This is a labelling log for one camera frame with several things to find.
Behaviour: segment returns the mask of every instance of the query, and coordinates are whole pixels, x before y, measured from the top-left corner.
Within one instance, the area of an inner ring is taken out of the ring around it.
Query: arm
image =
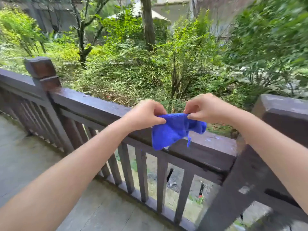
[[[56,230],[130,132],[166,122],[159,114],[166,114],[160,103],[141,101],[50,167],[0,209],[0,230]]]
[[[208,93],[187,102],[189,119],[232,125],[260,155],[308,214],[308,149],[253,114]]]

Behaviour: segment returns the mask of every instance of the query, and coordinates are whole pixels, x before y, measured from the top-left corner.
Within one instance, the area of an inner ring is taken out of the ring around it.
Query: blue towel
[[[187,118],[185,113],[164,114],[159,117],[165,118],[166,123],[156,125],[152,128],[152,143],[155,150],[161,150],[163,147],[170,146],[176,141],[188,137],[189,131],[195,131],[203,134],[206,129],[206,123]]]

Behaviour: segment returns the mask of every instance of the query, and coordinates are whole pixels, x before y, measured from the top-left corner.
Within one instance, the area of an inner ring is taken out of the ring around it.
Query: person's left arm
[[[87,143],[50,167],[0,208],[0,230],[56,230],[83,191],[132,131],[164,124],[153,100],[141,101]]]

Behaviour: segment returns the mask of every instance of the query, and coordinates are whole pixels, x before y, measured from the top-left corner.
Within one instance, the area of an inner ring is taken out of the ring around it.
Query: brown wooden fence
[[[71,153],[97,132],[122,117],[129,108],[62,88],[50,59],[25,61],[32,75],[0,69],[0,110],[18,120],[27,135],[34,134]],[[308,104],[296,99],[262,95],[255,106],[257,116],[279,131],[308,146]],[[241,139],[211,133],[191,134],[192,142],[180,140],[168,150],[154,151],[151,129],[135,131],[118,147],[125,182],[116,157],[102,165],[103,178],[124,190],[149,209],[184,230],[222,231],[253,202],[259,201],[296,220],[308,216],[261,158]],[[140,190],[135,189],[127,145],[135,147]],[[146,153],[157,157],[157,200],[148,196]],[[167,166],[184,169],[176,211],[164,206]],[[194,175],[221,185],[200,225],[182,217]]]

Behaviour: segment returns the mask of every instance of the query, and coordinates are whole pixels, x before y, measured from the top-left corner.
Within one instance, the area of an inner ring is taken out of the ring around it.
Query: gray tile floor
[[[25,137],[0,115],[0,207],[60,159],[43,140]],[[173,227],[116,188],[94,180],[57,230],[167,231]]]

